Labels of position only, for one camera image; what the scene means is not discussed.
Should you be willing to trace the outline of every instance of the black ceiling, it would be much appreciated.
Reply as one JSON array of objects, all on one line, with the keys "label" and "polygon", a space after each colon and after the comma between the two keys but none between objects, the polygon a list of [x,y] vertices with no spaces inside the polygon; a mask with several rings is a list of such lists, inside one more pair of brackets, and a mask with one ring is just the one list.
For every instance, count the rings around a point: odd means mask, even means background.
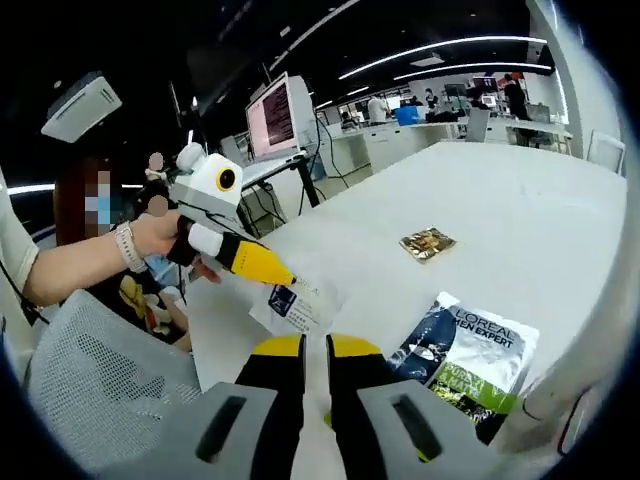
[{"label": "black ceiling", "polygon": [[[343,0],[183,0],[110,2],[61,8],[23,2],[3,29],[0,127],[9,186],[50,183],[69,162],[95,155],[113,159],[125,183],[141,183],[148,155],[171,156],[194,128],[191,98],[201,106],[209,141],[246,129],[244,107],[267,83],[265,68]],[[339,101],[359,86],[393,86],[393,77],[420,70],[418,53],[340,81],[360,65],[409,48],[478,35],[528,35],[524,0],[361,0],[303,41],[270,74],[302,75],[317,103]],[[289,27],[290,31],[281,36]],[[436,50],[445,64],[524,62],[527,44],[491,42]],[[91,71],[101,71],[123,106],[79,142],[41,135],[46,111]],[[62,87],[54,89],[56,81]],[[184,115],[174,111],[172,82]],[[226,94],[224,100],[215,100]]]}]

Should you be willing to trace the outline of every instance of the floor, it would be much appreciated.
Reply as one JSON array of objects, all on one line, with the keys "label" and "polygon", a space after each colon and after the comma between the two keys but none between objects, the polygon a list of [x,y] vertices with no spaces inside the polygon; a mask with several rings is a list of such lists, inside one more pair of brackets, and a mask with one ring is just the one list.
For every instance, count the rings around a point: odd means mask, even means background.
[{"label": "floor", "polygon": [[[369,178],[371,175],[373,175],[371,166],[366,165],[345,175],[344,180],[347,182],[347,185],[349,185],[349,187],[352,187],[353,185],[356,185],[357,183],[360,183],[361,181]],[[325,201],[323,197],[326,197],[328,200],[347,189],[347,186],[340,178],[325,177],[313,183],[319,190],[318,197],[320,198],[320,203]],[[263,237],[269,232],[281,226],[282,223],[271,215],[266,215],[259,220],[254,221],[254,225],[260,233],[259,237]]]}]

